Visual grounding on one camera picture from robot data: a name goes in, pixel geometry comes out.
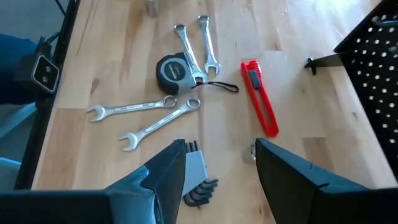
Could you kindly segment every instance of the pegboard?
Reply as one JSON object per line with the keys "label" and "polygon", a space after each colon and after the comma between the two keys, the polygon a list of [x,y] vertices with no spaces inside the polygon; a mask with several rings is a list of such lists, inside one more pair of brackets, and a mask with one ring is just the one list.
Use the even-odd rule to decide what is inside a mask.
{"label": "pegboard", "polygon": [[398,179],[398,1],[380,2],[335,52],[305,67],[345,67]]}

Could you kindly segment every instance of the black tape measure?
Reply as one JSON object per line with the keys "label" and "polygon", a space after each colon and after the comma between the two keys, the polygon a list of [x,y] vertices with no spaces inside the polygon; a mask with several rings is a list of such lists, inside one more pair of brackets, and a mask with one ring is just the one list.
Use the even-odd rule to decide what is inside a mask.
{"label": "black tape measure", "polygon": [[168,95],[178,95],[190,91],[200,85],[214,85],[233,93],[239,92],[239,87],[224,82],[197,82],[192,77],[192,69],[187,63],[184,53],[167,55],[156,65],[156,80],[159,88]]}

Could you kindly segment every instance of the wooden workbench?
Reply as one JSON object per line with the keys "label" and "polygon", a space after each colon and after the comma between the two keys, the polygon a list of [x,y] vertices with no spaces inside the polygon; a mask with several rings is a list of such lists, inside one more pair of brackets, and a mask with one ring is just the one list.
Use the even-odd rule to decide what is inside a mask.
{"label": "wooden workbench", "polygon": [[[351,82],[343,68],[302,67],[307,57],[332,53],[378,3],[372,0],[164,0],[158,18],[143,0],[80,3],[59,91],[33,189],[103,189],[124,177],[174,139],[198,140],[208,172],[220,180],[209,205],[183,203],[179,223],[272,223],[256,168],[242,155],[263,133],[240,75],[240,62],[256,58],[277,116],[272,142],[370,188],[395,186]],[[155,65],[182,51],[176,23],[188,35],[200,65],[205,49],[195,19],[211,17],[211,37],[222,72],[215,80],[235,83],[237,95],[205,86],[202,106],[158,130],[138,150],[122,152],[118,139],[157,121],[168,110],[112,116],[89,123],[95,103],[117,106],[161,99]]]}

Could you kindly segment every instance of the red utility knife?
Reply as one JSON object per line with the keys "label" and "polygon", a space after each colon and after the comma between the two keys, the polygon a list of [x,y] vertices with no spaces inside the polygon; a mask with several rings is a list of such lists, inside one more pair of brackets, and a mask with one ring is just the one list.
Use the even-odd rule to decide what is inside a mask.
{"label": "red utility knife", "polygon": [[[267,137],[275,137],[278,132],[278,124],[276,122],[274,110],[268,99],[266,88],[262,84],[261,69],[257,60],[252,60],[248,64],[242,62],[241,72],[246,86],[246,90],[250,94],[251,101],[253,102],[254,109],[259,117],[262,130]],[[261,101],[266,111],[262,110],[256,90],[260,92]]]}

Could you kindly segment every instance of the wrench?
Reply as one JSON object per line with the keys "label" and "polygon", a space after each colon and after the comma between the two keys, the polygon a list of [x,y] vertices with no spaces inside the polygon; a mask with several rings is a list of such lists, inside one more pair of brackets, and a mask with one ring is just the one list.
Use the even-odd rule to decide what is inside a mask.
{"label": "wrench", "polygon": [[162,118],[160,121],[152,124],[151,126],[147,127],[146,129],[143,129],[141,131],[135,132],[135,133],[126,133],[124,136],[122,136],[120,140],[123,139],[128,139],[129,140],[129,145],[128,147],[125,147],[122,151],[124,152],[131,152],[137,149],[138,144],[143,140],[146,136],[149,134],[153,133],[154,131],[158,130],[159,128],[165,126],[166,124],[169,124],[171,121],[175,120],[179,116],[194,111],[200,107],[200,100],[197,98],[190,98],[187,100],[186,103],[180,106],[179,109],[175,110],[173,113],[168,114],[164,118]]}
{"label": "wrench", "polygon": [[127,105],[127,106],[117,106],[117,107],[104,107],[101,105],[93,105],[92,107],[88,108],[86,111],[87,113],[91,111],[96,111],[96,116],[90,120],[90,122],[98,122],[102,121],[108,116],[112,114],[121,114],[121,113],[128,113],[133,111],[142,111],[142,110],[149,110],[155,108],[173,108],[177,104],[176,97],[172,95],[165,96],[162,100],[153,101],[149,103],[140,103],[135,105]]}
{"label": "wrench", "polygon": [[176,24],[174,25],[174,31],[181,39],[188,65],[192,69],[192,77],[194,79],[201,78],[203,80],[202,82],[207,82],[207,74],[199,68],[198,62],[193,54],[191,44],[189,43],[187,27],[183,24]]}
{"label": "wrench", "polygon": [[220,63],[217,62],[214,51],[213,44],[211,43],[210,31],[209,31],[209,22],[210,18],[205,15],[198,16],[197,21],[199,22],[199,26],[201,31],[203,32],[203,38],[205,39],[205,47],[206,47],[206,64],[205,70],[206,73],[209,74],[209,68],[213,67],[216,70],[216,75],[219,74],[221,70]]}

